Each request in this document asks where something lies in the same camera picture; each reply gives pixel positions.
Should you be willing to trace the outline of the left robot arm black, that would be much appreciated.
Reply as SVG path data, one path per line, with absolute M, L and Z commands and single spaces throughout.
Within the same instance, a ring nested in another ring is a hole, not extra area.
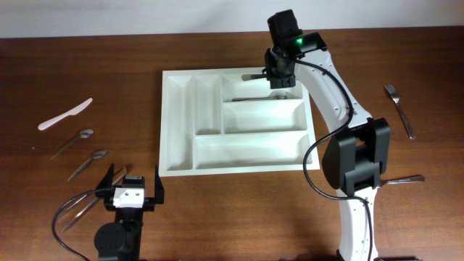
M 106 210 L 115 213 L 115 220 L 96 232 L 94 246 L 99 260 L 139 260 L 144 213 L 153 212 L 157 204 L 164 203 L 165 190 L 158 170 L 154 172 L 152 197 L 145 195 L 143 176 L 127 175 L 120 185 L 114 185 L 114 168 L 109 167 L 95 195 L 103 200 Z

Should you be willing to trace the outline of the metal fork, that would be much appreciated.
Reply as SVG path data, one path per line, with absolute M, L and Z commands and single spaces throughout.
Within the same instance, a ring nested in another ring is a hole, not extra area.
M 391 100 L 393 101 L 394 106 L 396 107 L 399 113 L 399 116 L 402 120 L 402 123 L 405 127 L 405 130 L 407 132 L 409 139 L 415 139 L 416 138 L 415 131 L 413 130 L 413 127 L 411 126 L 410 121 L 408 120 L 407 116 L 405 115 L 404 111 L 401 108 L 401 105 L 399 102 L 399 99 L 400 99 L 399 92 L 391 84 L 384 85 L 384 89 L 387 92 L 387 94 L 390 96 Z
M 425 181 L 425 177 L 423 175 L 411 175 L 402 178 L 394 178 L 389 180 L 380 180 L 380 187 L 385 185 L 394 185 L 394 184 L 402 184 L 402 183 L 421 183 Z

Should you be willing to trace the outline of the small teaspoon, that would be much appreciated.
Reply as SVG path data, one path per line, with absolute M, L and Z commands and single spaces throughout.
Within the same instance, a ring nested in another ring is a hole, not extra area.
M 71 138 L 66 144 L 64 144 L 63 146 L 61 146 L 59 148 L 58 151 L 56 151 L 52 156 L 51 156 L 51 160 L 54 160 L 55 158 L 57 158 L 59 155 L 61 155 L 63 152 L 65 152 L 67 149 L 69 149 L 77 140 L 80 140 L 80 139 L 85 139 L 85 138 L 90 138 L 92 137 L 92 135 L 94 134 L 94 130 L 93 129 L 83 129 L 83 130 L 80 130 L 76 136 L 74 136 L 73 138 Z
M 95 151 L 84 163 L 82 163 L 73 174 L 67 179 L 70 182 L 72 179 L 76 178 L 80 173 L 82 173 L 94 160 L 101 159 L 108 154 L 107 150 Z

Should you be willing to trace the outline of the white plastic cutlery tray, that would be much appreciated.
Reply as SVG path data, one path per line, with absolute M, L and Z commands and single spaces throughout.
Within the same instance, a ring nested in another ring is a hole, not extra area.
M 315 142 L 306 88 L 273 90 L 243 81 L 259 67 L 166 70 L 162 74 L 159 174 L 162 177 L 301 170 Z M 292 99 L 234 98 L 291 94 Z

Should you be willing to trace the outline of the small teaspoon lower left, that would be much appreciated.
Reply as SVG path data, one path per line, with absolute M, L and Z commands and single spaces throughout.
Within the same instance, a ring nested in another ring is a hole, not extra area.
M 95 151 L 84 163 L 82 163 L 73 174 L 67 179 L 70 182 L 72 179 L 76 178 L 80 173 L 82 173 L 94 160 L 101 159 L 108 154 L 107 150 Z

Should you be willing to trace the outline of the metal knife near left arm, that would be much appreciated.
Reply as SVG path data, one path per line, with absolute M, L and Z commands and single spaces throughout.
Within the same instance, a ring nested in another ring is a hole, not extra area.
M 114 173 L 114 179 L 112 185 L 117 185 L 126 175 L 128 174 L 128 170 L 126 167 L 119 168 Z M 83 202 L 88 196 L 82 196 L 79 199 L 76 199 L 72 202 L 72 204 L 66 207 L 62 212 L 59 213 L 58 217 L 65 215 L 66 213 L 70 212 L 74 208 L 76 208 L 81 202 Z

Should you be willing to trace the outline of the large metal spoon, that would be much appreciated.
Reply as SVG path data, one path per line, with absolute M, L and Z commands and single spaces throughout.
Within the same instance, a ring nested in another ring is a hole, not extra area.
M 259 100 L 279 100 L 279 99 L 292 99 L 291 94 L 272 94 L 266 97 L 253 97 L 253 98 L 234 98 L 232 102 L 245 102 L 245 101 L 259 101 Z
M 265 74 L 243 74 L 241 76 L 241 79 L 243 81 L 258 80 L 258 79 L 263 79 L 263 78 L 267 78 L 267 75 Z

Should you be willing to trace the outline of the white plastic knife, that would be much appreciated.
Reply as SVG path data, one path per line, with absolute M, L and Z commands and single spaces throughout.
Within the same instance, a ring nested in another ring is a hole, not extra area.
M 69 111 L 67 112 L 64 112 L 56 117 L 53 117 L 52 119 L 49 119 L 49 120 L 46 120 L 42 123 L 40 123 L 38 125 L 38 129 L 40 131 L 44 131 L 46 130 L 47 128 L 53 126 L 54 124 L 58 123 L 59 121 L 65 119 L 66 117 L 69 117 L 69 116 L 75 116 L 77 114 L 79 114 L 80 112 L 82 112 L 86 107 L 88 107 L 91 102 L 93 101 L 92 98 L 89 98 L 87 100 L 85 100 L 83 103 L 79 104 L 78 106 L 70 109 Z

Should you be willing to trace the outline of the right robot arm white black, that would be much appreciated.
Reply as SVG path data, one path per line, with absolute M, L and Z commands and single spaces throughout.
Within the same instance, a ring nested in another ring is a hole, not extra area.
M 323 174 L 339 203 L 341 242 L 338 260 L 377 260 L 373 206 L 386 170 L 391 129 L 375 119 L 350 93 L 337 72 L 319 33 L 304 33 L 292 10 L 277 12 L 267 21 L 273 45 L 265 53 L 263 70 L 272 89 L 301 83 L 315 102 L 328 134 L 305 152 L 303 172 L 312 151 L 326 142 Z

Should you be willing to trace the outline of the small teaspoon upper left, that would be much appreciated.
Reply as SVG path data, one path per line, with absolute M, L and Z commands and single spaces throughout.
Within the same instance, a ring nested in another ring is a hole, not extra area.
M 90 138 L 92 137 L 92 135 L 94 134 L 94 130 L 93 129 L 83 129 L 83 130 L 80 130 L 76 136 L 74 136 L 73 138 L 71 138 L 66 144 L 64 144 L 63 146 L 61 146 L 59 148 L 58 151 L 56 151 L 52 156 L 51 156 L 51 160 L 54 160 L 55 158 L 57 158 L 59 155 L 61 155 L 63 152 L 65 152 L 67 149 L 69 149 L 77 140 L 80 140 L 80 139 L 85 139 L 85 138 Z

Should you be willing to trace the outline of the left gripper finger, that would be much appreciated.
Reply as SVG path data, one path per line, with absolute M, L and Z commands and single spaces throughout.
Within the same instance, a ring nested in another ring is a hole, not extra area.
M 115 165 L 112 163 L 105 176 L 101 179 L 96 189 L 110 189 L 114 178 Z
M 158 165 L 155 166 L 155 174 L 154 174 L 154 198 L 155 199 L 164 198 L 164 186 L 162 185 L 162 181 L 160 179 Z

